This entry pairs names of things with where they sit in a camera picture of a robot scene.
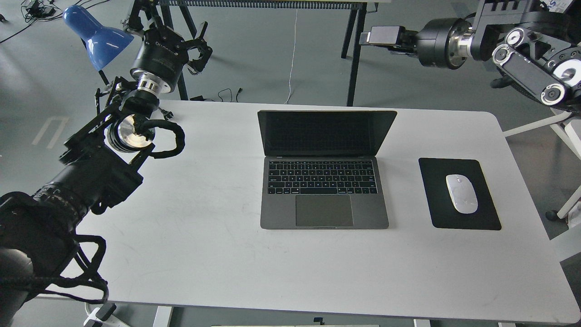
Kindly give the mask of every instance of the trackpad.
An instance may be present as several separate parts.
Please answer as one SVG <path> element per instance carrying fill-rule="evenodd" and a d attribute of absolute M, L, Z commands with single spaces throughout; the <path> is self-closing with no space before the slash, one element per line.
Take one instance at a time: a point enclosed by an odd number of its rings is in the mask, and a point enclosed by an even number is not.
<path fill-rule="evenodd" d="M 296 226 L 353 226 L 350 196 L 296 196 Z"/>

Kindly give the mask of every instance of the laptop keyboard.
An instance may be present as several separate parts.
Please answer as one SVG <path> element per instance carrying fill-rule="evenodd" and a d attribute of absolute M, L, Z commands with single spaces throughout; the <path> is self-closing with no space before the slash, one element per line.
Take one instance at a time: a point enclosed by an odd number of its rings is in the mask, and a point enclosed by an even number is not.
<path fill-rule="evenodd" d="M 376 194 L 368 160 L 278 161 L 268 163 L 269 194 Z"/>

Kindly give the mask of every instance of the laptop screen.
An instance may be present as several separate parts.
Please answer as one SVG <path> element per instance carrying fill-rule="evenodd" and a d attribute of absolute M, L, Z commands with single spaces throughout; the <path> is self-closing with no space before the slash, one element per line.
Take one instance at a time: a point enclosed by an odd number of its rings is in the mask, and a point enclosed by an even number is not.
<path fill-rule="evenodd" d="M 375 155 L 395 111 L 259 111 L 267 156 Z"/>

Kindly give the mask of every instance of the gray floor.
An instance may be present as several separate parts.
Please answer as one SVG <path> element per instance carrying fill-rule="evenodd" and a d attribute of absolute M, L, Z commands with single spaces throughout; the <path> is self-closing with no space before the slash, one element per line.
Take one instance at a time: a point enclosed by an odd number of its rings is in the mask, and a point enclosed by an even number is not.
<path fill-rule="evenodd" d="M 57 0 L 65 8 L 71 0 Z M 367 16 L 366 26 L 404 25 L 419 30 L 434 18 L 457 17 L 475 10 L 477 2 L 393 0 Z M 111 1 L 90 11 L 105 26 L 120 26 L 128 1 Z M 25 26 L 16 1 L 0 2 L 8 21 L 0 24 L 0 40 Z M 187 34 L 179 11 L 172 10 L 175 29 Z M 283 103 L 288 96 L 295 10 L 224 9 L 191 10 L 197 24 L 209 22 L 207 41 L 214 55 L 200 76 L 185 75 L 189 96 L 219 101 L 217 93 L 243 88 L 240 102 Z M 300 10 L 297 16 L 296 53 L 290 104 L 345 105 L 351 60 L 339 57 L 348 18 L 345 10 Z M 139 48 L 134 41 L 105 72 L 129 78 Z M 512 89 L 492 90 L 497 73 L 482 63 L 467 62 L 456 71 L 422 67 L 416 59 L 390 55 L 384 49 L 363 48 L 358 74 L 356 106 L 488 111 L 506 130 L 552 115 Z M 38 22 L 0 44 L 0 194 L 33 193 L 61 170 L 60 145 L 94 115 L 93 95 L 102 82 L 88 62 L 77 36 L 59 20 Z M 229 92 L 220 95 L 229 101 Z M 165 98 L 179 99 L 177 92 Z M 69 117 L 57 145 L 47 148 L 49 137 L 31 145 L 51 116 Z M 581 163 L 548 128 L 509 137 L 539 214 L 559 209 L 581 184 Z M 566 230 L 544 219 L 550 238 Z M 564 267 L 578 301 L 581 295 L 579 263 Z M 152 305 L 120 304 L 116 315 L 131 326 L 151 326 Z M 178 308 L 171 326 L 307 325 L 313 317 L 327 324 L 379 324 L 411 327 L 411 319 L 359 317 L 297 312 L 219 308 Z M 81 303 L 38 300 L 15 316 L 12 326 L 79 326 L 86 315 Z M 437 326 L 495 326 L 493 322 L 443 321 Z"/>

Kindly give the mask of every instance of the white cable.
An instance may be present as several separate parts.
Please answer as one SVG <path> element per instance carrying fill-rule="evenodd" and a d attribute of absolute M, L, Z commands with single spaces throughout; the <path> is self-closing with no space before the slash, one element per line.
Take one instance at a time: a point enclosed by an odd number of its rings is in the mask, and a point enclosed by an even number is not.
<path fill-rule="evenodd" d="M 292 78 L 292 68 L 293 68 L 293 65 L 295 64 L 295 50 L 296 50 L 296 22 L 297 22 L 297 19 L 298 19 L 298 17 L 299 17 L 299 10 L 297 9 L 297 10 L 296 10 L 296 13 L 295 13 L 295 42 L 294 42 L 294 45 L 293 45 L 293 47 L 292 47 L 292 61 L 290 62 L 290 75 L 289 75 L 289 97 L 286 99 L 286 101 L 285 101 L 285 103 L 284 103 L 285 105 L 289 104 L 289 100 L 291 99 L 291 78 Z"/>

